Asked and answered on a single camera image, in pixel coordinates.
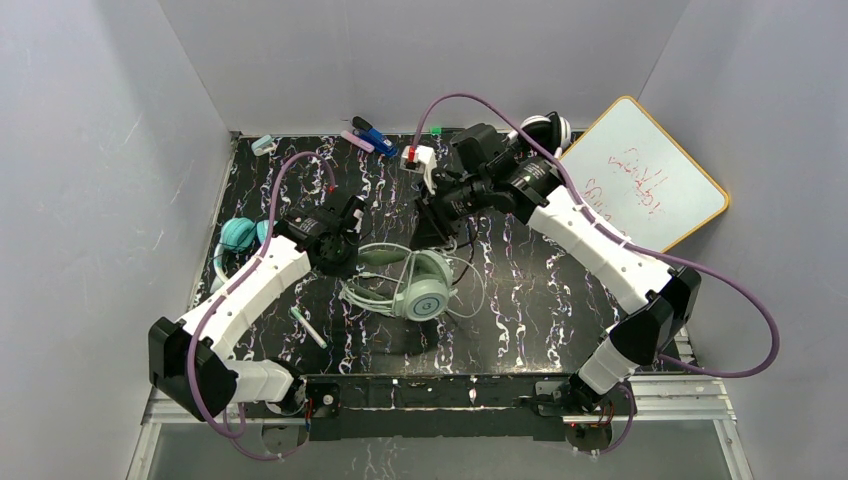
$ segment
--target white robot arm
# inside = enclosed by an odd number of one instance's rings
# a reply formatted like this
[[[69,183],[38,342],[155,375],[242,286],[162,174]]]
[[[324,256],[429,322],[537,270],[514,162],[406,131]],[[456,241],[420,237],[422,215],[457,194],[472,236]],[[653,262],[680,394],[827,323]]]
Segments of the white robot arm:
[[[549,117],[556,118],[556,112]],[[553,152],[559,135],[548,135],[546,148]],[[583,264],[626,313],[580,370],[555,392],[555,400],[566,408],[592,411],[636,367],[653,364],[657,353],[689,320],[700,275],[687,268],[674,270],[604,236],[581,212],[591,207],[572,199],[553,165],[542,157],[522,155],[529,148],[520,142],[504,146],[493,127],[475,125],[454,137],[451,144],[465,172],[433,171],[434,188],[421,189],[421,198],[416,200],[419,224],[410,246],[445,244],[457,234],[463,218],[494,207],[513,214]],[[426,149],[419,146],[418,155],[429,157]],[[608,231],[626,238],[599,215],[593,217]]]
[[[321,207],[287,213],[274,227],[276,236],[263,256],[252,257],[222,288],[177,322],[163,317],[151,327],[150,382],[202,420],[187,379],[188,346],[209,308],[224,296],[203,328],[195,358],[206,407],[213,416],[239,402],[282,402],[296,410],[292,387],[302,382],[289,365],[235,360],[233,348],[271,302],[313,269],[340,278],[356,273],[364,208],[357,197],[331,193]],[[237,282],[239,287],[231,289]]]

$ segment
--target table surface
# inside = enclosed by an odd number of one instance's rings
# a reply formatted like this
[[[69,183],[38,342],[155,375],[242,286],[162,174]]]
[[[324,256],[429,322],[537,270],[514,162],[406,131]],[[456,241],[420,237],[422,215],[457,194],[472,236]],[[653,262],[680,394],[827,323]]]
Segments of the table surface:
[[[403,146],[410,136],[390,136]],[[439,165],[460,170],[449,135],[425,135]],[[365,240],[406,244],[414,228],[413,199],[420,176],[399,167],[399,158],[353,147],[339,136],[284,137],[276,154],[255,157],[252,139],[240,139],[217,217],[213,242],[197,287],[199,301],[209,295],[212,258],[221,225],[235,216],[268,217],[274,175],[282,159],[300,151],[318,152],[330,161],[341,192],[365,198],[373,233]],[[292,168],[281,188],[282,208],[320,203],[326,175],[317,160]],[[364,231],[368,230],[366,216]],[[474,264],[488,278],[483,309],[471,319],[442,315],[423,323],[364,312],[339,300],[341,282],[311,273],[289,288],[240,340],[238,358],[282,358],[307,374],[458,374],[570,372],[598,345],[619,316],[614,299],[582,265],[515,218],[486,212],[479,224]],[[227,254],[232,274],[252,252]],[[457,251],[467,258],[470,248]],[[470,312],[473,275],[459,283],[452,308]],[[329,343],[322,350],[291,317],[297,304]],[[675,347],[669,352],[677,357]],[[657,364],[647,371],[675,370]]]

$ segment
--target white marker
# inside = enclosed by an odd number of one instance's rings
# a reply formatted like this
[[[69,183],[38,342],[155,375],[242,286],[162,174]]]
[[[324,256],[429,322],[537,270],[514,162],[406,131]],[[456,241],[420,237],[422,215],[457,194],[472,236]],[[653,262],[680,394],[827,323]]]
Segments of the white marker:
[[[327,348],[327,342],[324,341],[324,339],[321,337],[321,334],[319,334],[317,330],[312,328],[312,325],[309,324],[309,320],[307,320],[306,317],[301,315],[300,310],[298,310],[297,307],[290,308],[289,312],[292,314],[292,316],[294,316],[295,319],[297,319],[298,322],[300,322],[301,325],[303,325],[303,328],[306,329],[306,332],[309,333],[310,337],[315,339],[319,347],[325,349]]]

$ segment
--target white wall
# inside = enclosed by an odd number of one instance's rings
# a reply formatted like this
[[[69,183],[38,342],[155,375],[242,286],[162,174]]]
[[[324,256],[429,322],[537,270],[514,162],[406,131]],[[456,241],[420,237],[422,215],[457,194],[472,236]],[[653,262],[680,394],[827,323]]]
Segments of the white wall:
[[[638,95],[688,0],[160,0],[230,130],[338,132],[353,115],[411,131],[467,90],[516,119],[587,126]],[[431,117],[464,126],[483,107]]]
[[[727,381],[755,476],[845,478],[848,429],[848,4],[693,1],[642,103],[732,195],[677,253],[762,295],[783,349]],[[707,283],[690,323],[704,364],[753,366],[768,335]]]
[[[0,478],[126,475],[229,135],[155,0],[0,6]]]

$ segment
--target red writing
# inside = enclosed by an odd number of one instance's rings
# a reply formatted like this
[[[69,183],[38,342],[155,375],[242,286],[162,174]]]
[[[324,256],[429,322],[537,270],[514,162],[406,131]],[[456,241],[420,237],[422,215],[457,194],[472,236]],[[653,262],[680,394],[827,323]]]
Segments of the red writing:
[[[646,166],[639,165],[638,149],[629,148],[617,157],[609,157],[607,164],[613,167],[615,173],[624,174],[633,181],[637,205],[646,209],[648,215],[664,211],[662,202],[656,199],[654,193],[657,187],[668,180],[668,176],[663,175],[661,168],[651,170]],[[608,222],[612,222],[612,215],[604,212],[608,205],[604,199],[604,189],[598,185],[596,178],[590,178],[581,193],[586,203],[591,205]]]

